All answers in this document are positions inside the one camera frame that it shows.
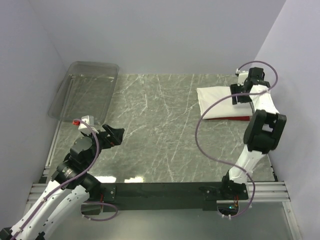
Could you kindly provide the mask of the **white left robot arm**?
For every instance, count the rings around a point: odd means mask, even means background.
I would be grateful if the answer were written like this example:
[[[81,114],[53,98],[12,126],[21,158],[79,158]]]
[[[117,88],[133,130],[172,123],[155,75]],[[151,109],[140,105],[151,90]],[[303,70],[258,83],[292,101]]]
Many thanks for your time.
[[[85,118],[72,123],[82,136],[58,165],[35,204],[15,225],[0,231],[2,240],[48,240],[82,203],[101,195],[101,182],[88,171],[102,150],[122,143],[125,130],[104,124],[100,131]]]

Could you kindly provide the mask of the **white t shirt red print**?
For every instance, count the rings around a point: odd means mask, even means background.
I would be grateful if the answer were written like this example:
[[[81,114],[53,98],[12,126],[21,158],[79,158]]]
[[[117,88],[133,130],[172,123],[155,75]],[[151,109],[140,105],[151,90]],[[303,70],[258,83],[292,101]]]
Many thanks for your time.
[[[197,88],[197,98],[200,108],[200,115],[202,116],[205,111],[220,99],[231,94],[228,86],[213,86]],[[232,98],[222,100],[217,105],[212,107],[204,117],[239,117],[239,116],[252,116],[252,109],[249,103],[240,103],[237,105],[232,104]]]

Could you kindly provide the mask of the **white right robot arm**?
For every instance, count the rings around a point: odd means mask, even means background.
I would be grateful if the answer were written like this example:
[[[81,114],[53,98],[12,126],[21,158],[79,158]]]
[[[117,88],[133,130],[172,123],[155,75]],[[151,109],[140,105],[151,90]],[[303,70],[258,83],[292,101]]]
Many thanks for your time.
[[[247,173],[251,172],[269,151],[277,148],[287,122],[287,117],[274,105],[269,91],[271,85],[265,81],[263,68],[252,67],[249,71],[238,72],[237,75],[243,81],[229,87],[232,104],[251,104],[254,113],[244,132],[244,148],[236,166],[222,178],[219,191],[225,200],[248,198]]]

